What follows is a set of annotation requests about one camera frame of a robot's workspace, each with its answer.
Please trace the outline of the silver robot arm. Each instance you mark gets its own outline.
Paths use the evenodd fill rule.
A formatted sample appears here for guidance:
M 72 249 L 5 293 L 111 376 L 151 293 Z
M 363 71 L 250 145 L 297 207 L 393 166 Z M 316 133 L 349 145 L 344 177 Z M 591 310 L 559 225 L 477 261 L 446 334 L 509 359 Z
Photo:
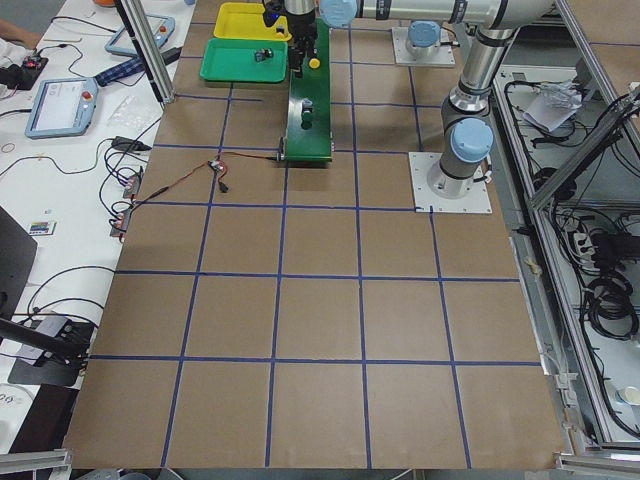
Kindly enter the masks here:
M 434 21 L 412 21 L 407 29 L 406 48 L 414 55 L 422 55 L 441 43 L 441 26 Z
M 316 18 L 330 27 L 344 27 L 356 18 L 468 23 L 476 27 L 460 75 L 443 101 L 441 117 L 445 148 L 427 174 L 429 188 L 447 199 L 468 194 L 477 167 L 489 155 L 494 134 L 483 120 L 491 84 L 519 28 L 545 15 L 552 1 L 265 1 L 263 22 L 287 19 L 292 45 L 290 68 L 301 73 L 302 62 L 315 53 Z

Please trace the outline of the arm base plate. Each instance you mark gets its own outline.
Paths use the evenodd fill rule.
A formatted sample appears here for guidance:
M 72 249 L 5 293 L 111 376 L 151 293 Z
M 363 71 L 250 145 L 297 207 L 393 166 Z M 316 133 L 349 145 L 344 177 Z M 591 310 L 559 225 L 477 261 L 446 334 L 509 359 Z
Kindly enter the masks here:
M 438 23 L 416 21 L 392 28 L 395 63 L 401 66 L 453 68 L 453 43 Z
M 409 152 L 414 209 L 419 213 L 492 213 L 485 175 L 480 165 L 473 176 L 458 180 L 440 168 L 438 152 Z

